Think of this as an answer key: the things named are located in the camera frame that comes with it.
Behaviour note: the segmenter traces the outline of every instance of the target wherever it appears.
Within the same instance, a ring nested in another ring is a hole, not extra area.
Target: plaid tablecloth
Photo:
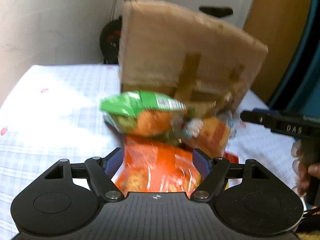
[[[61,158],[81,163],[120,142],[99,100],[120,92],[112,65],[32,66],[0,109],[0,240],[18,232],[13,198]]]

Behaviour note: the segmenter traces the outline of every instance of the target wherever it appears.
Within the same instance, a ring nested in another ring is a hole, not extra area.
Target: white tablecloth
[[[81,163],[120,146],[103,122],[101,98],[120,92],[119,68],[111,65],[32,66],[0,109],[0,240],[17,233],[13,198],[61,158]],[[248,92],[237,113],[266,108]],[[254,158],[293,187],[293,139],[247,124],[228,142],[241,163]]]

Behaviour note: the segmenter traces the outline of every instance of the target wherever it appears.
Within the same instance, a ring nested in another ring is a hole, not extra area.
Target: hand
[[[297,141],[292,145],[291,155],[297,157],[292,163],[294,172],[298,175],[296,180],[297,193],[303,196],[310,185],[310,176],[320,179],[320,163],[315,163],[306,168],[301,162],[303,152],[301,151],[301,141]]]

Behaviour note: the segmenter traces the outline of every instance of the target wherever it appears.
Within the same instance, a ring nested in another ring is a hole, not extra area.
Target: metal screw
[[[204,190],[198,190],[198,191],[193,193],[193,196],[195,198],[204,199],[204,198],[208,198],[209,197],[209,193],[204,191]]]
[[[121,193],[119,191],[110,190],[105,194],[105,196],[109,199],[118,199],[121,197]]]

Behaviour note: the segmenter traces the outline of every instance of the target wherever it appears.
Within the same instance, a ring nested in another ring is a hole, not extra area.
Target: snack bag
[[[192,153],[147,138],[127,136],[124,170],[116,186],[126,195],[135,192],[186,192],[200,184]]]
[[[220,157],[228,142],[230,128],[216,117],[193,118],[182,129],[182,141],[199,148],[211,158]]]
[[[167,95],[132,91],[100,102],[106,122],[120,133],[145,137],[158,136],[171,129],[174,119],[186,114],[186,106]]]

